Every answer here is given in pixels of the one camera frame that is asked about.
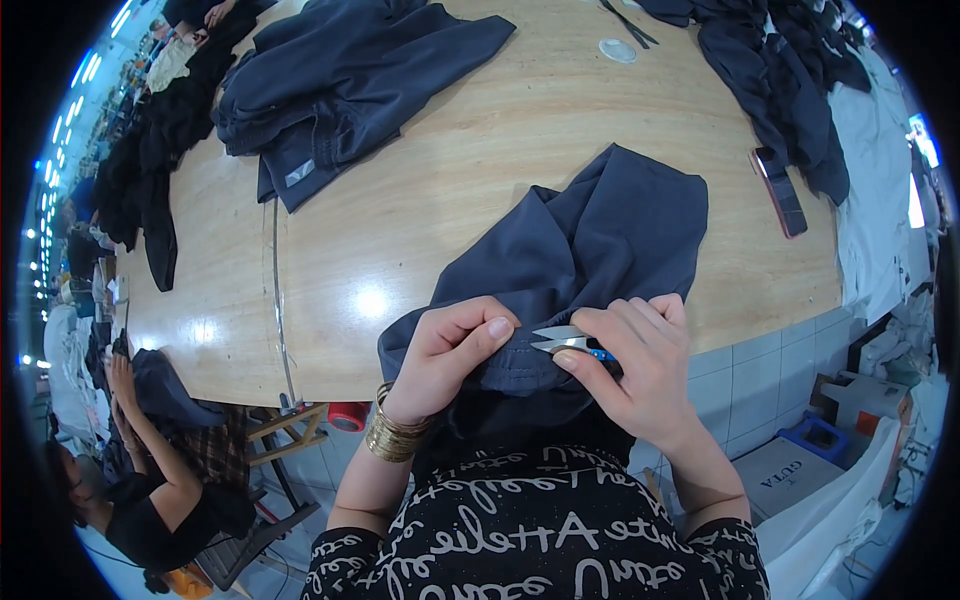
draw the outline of bracelet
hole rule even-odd
[[[374,456],[388,463],[405,463],[413,458],[423,434],[433,420],[427,419],[416,425],[404,425],[390,420],[383,413],[383,401],[393,385],[393,381],[388,381],[377,389],[375,412],[367,427],[364,442]]]

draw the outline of blue stool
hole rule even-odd
[[[838,467],[840,456],[848,443],[844,432],[809,411],[804,411],[804,420],[789,429],[781,429],[777,435]]]

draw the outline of phone screen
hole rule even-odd
[[[786,173],[786,167],[771,148],[757,148],[754,155],[780,216],[783,233],[789,238],[800,235],[806,231],[806,217],[793,183]]]

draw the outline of beige fabric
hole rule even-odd
[[[156,55],[154,64],[147,73],[147,86],[156,94],[163,91],[177,77],[186,77],[190,69],[186,62],[197,52],[196,46],[188,44],[178,36],[171,39]]]

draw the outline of wooden table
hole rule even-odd
[[[260,28],[301,4],[281,0]],[[707,236],[687,301],[694,352],[839,305],[828,201],[791,173],[809,231],[784,238],[751,165],[758,143],[749,120],[704,60],[695,28],[624,8],[660,42],[640,50],[599,4],[444,4],[467,19],[500,14],[517,31],[488,64],[434,97],[400,139],[295,214],[276,211],[285,356],[275,204],[255,203],[256,160],[225,156],[211,135],[174,174],[174,290],[156,290],[142,247],[121,257],[121,269],[132,266],[133,344],[167,351],[191,394],[264,406],[278,406],[280,393],[372,399],[380,332],[425,305],[442,268],[530,185],[564,189],[611,142],[707,181]],[[634,45],[636,63],[604,57],[605,37]]]

